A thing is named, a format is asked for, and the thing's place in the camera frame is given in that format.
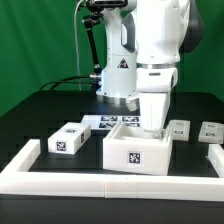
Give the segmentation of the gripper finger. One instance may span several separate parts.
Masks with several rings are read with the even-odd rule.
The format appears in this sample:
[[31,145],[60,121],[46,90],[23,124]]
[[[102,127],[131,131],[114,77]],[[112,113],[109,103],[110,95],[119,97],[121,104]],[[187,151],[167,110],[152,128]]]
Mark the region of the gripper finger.
[[164,137],[164,130],[162,130],[161,132],[153,133],[154,139],[162,139],[163,137]]

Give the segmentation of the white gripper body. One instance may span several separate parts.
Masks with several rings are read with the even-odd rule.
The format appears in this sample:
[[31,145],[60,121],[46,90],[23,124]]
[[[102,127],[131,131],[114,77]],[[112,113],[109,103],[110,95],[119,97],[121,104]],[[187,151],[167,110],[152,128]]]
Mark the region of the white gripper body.
[[170,92],[176,85],[176,69],[137,69],[142,128],[160,132],[170,105]]

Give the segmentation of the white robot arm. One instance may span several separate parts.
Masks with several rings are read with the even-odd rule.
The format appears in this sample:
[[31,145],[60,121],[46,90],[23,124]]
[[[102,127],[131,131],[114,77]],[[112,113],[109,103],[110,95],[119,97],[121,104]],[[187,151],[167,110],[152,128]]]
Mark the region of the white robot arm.
[[160,133],[178,80],[180,55],[196,48],[203,22],[196,0],[87,0],[92,26],[104,22],[107,64],[100,100],[139,110],[142,128]]

